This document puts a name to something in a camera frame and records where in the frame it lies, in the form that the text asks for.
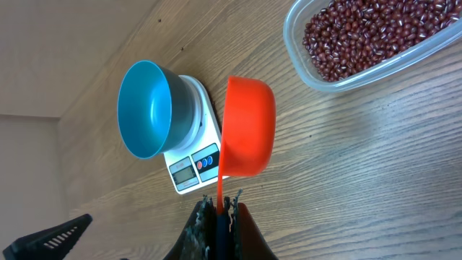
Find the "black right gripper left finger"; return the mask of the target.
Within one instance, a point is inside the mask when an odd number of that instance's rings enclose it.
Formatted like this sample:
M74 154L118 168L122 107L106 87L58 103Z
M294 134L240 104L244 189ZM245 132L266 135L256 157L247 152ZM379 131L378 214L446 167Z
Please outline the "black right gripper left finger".
M164 260L216 259L216 225L213 201L198 201Z

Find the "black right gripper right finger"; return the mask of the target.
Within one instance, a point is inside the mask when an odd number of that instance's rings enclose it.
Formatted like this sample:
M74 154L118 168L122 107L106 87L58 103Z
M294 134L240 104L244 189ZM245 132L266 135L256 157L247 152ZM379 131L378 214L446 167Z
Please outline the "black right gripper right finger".
M277 260L244 203L238 202L232 213L230 259Z

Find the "red measuring scoop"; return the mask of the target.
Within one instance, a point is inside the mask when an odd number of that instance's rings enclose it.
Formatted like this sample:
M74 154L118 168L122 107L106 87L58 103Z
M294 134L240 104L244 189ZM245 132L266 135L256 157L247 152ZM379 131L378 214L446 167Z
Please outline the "red measuring scoop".
M276 101L266 83L231 76L227 82L217 181L217 214L224 213L222 179L260 174L269 164L276 128Z

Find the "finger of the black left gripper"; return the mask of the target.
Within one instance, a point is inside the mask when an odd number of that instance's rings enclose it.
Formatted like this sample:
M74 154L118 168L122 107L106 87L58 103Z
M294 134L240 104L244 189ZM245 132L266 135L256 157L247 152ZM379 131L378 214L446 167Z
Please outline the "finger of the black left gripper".
M3 250L6 260L63 260L90 226L92 216L84 214L61 225L16 239Z

